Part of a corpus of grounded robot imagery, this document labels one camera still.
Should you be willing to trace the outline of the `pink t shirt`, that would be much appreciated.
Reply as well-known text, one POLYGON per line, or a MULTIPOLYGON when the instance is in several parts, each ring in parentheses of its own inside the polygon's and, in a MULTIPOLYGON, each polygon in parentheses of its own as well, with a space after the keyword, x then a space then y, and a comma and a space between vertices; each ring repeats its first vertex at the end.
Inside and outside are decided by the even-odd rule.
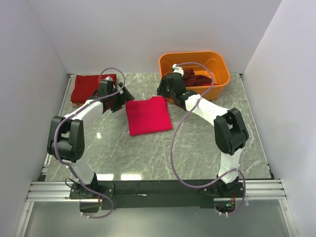
POLYGON ((172 129, 167 103, 161 96, 126 103, 130 136, 164 132, 172 129))

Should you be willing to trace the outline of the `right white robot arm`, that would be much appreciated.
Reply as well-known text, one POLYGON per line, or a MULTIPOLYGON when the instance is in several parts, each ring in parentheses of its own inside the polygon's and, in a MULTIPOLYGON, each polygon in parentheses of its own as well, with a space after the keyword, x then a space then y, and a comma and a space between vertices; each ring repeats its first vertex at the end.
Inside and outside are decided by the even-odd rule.
POLYGON ((220 169, 215 180, 198 189, 213 187, 220 196, 228 197, 237 188, 239 159, 249 138, 241 112, 217 106, 197 92, 187 90, 180 73, 163 76, 157 94, 187 111, 185 117, 193 113, 214 127, 215 143, 221 152, 220 169))

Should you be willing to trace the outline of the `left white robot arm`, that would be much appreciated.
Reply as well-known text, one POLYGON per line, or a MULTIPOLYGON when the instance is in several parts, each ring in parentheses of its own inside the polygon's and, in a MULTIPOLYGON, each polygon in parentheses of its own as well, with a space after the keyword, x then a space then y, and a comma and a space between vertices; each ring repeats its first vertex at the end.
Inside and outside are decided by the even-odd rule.
POLYGON ((99 195, 97 175, 83 158, 85 150, 84 128, 106 112, 116 112, 134 100, 122 82, 116 84, 107 77, 99 83, 86 102, 74 112, 55 116, 51 120, 47 152, 65 165, 73 175, 72 190, 86 198, 99 195))

